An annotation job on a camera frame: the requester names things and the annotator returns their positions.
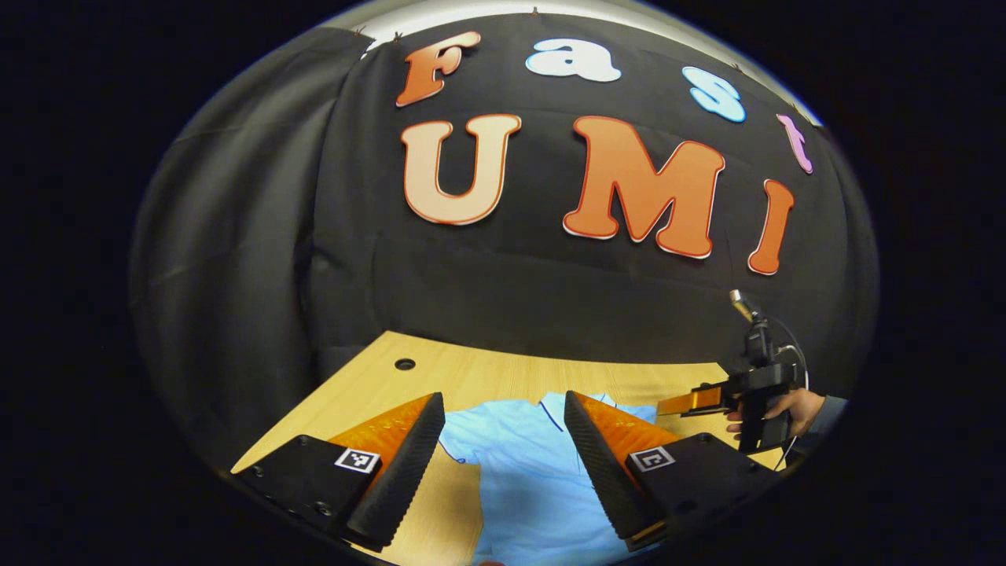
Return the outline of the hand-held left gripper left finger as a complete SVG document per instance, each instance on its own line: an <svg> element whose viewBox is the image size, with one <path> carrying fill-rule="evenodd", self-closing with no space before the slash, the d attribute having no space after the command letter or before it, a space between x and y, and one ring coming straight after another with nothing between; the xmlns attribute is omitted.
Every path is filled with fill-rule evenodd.
<svg viewBox="0 0 1006 566"><path fill-rule="evenodd" d="M445 422L435 391L329 439L299 434L233 475L315 533L381 551L416 497Z"/></svg>

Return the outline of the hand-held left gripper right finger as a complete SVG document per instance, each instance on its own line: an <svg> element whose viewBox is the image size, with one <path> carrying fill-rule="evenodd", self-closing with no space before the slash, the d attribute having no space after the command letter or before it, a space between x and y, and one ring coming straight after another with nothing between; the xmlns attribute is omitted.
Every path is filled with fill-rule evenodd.
<svg viewBox="0 0 1006 566"><path fill-rule="evenodd" d="M779 473L714 435L680 437L578 391L565 394L564 427L629 551L672 546L779 481Z"/></svg>

